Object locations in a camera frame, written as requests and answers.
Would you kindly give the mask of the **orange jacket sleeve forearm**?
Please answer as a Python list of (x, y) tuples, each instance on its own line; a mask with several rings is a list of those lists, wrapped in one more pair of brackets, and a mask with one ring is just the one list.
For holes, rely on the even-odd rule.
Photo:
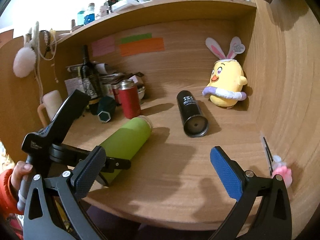
[(22, 215), (23, 211), (17, 208), (17, 199), (11, 189), (11, 175), (13, 169), (7, 169), (0, 176), (0, 210), (1, 216), (7, 218), (11, 213)]

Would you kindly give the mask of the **person's left hand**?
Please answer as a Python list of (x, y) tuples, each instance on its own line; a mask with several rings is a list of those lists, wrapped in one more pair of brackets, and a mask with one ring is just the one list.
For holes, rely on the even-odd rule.
[(24, 176), (31, 173), (33, 165), (24, 161), (18, 161), (11, 174), (12, 188), (17, 192), (20, 189), (21, 181)]

